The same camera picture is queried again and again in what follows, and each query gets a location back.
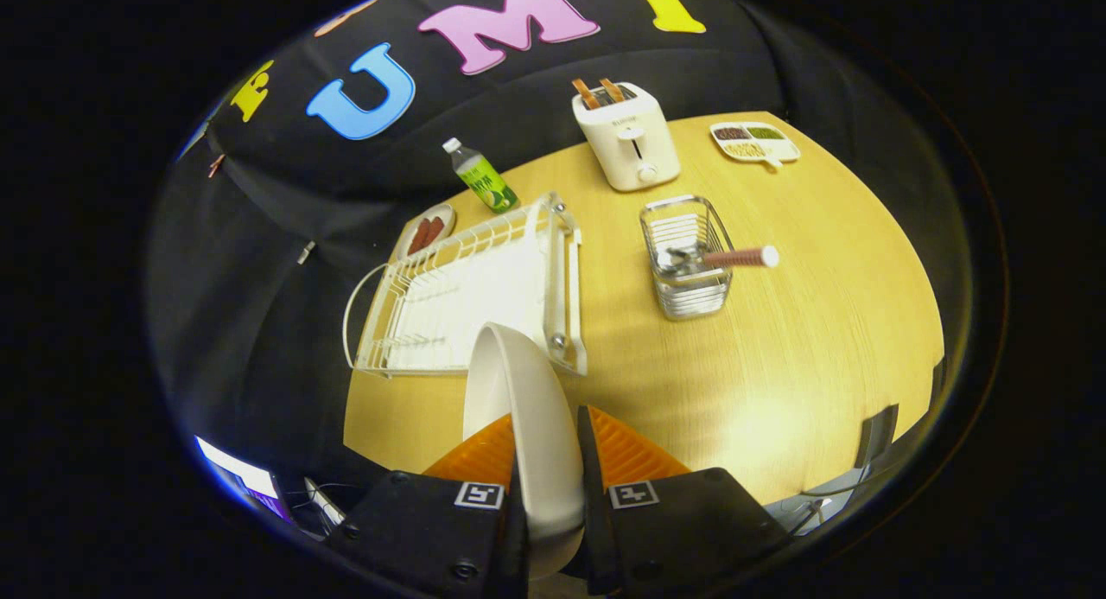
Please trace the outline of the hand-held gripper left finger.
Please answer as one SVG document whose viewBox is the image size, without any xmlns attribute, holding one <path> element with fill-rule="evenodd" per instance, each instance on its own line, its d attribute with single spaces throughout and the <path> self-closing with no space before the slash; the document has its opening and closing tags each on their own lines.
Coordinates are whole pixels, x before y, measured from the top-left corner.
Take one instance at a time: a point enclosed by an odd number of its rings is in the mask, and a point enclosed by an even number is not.
<svg viewBox="0 0 1106 599">
<path fill-rule="evenodd" d="M 512 425 L 494 419 L 425 473 L 388 473 L 328 533 L 328 550 L 393 596 L 524 598 L 530 549 Z"/>
</svg>

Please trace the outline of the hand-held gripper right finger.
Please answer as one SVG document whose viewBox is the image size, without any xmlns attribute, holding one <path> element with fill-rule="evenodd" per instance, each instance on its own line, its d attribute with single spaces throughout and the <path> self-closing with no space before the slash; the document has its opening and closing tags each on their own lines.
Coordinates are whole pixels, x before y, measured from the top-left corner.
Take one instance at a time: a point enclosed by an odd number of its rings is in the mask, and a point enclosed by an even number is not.
<svg viewBox="0 0 1106 599">
<path fill-rule="evenodd" d="M 793 543 L 723 467 L 604 484 L 598 425 L 578 409 L 584 526 L 580 561 L 598 596 L 716 596 Z"/>
</svg>

